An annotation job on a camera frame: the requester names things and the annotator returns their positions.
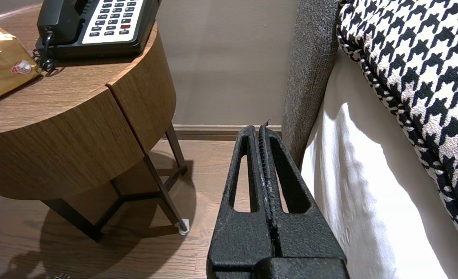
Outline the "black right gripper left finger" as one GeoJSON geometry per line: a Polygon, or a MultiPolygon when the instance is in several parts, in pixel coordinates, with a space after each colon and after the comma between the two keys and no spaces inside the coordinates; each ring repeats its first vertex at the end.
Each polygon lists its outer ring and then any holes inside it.
{"type": "Polygon", "coordinates": [[[256,129],[243,128],[236,139],[218,218],[206,258],[208,279],[253,279],[254,268],[273,255],[256,129]],[[247,158],[250,211],[234,209],[241,159],[247,158]]]}

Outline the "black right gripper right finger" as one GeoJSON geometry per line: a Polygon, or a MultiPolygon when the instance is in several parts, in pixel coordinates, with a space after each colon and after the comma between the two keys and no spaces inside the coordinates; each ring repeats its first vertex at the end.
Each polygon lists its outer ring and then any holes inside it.
{"type": "Polygon", "coordinates": [[[347,258],[280,136],[259,128],[264,204],[271,240],[284,258],[347,258]]]}

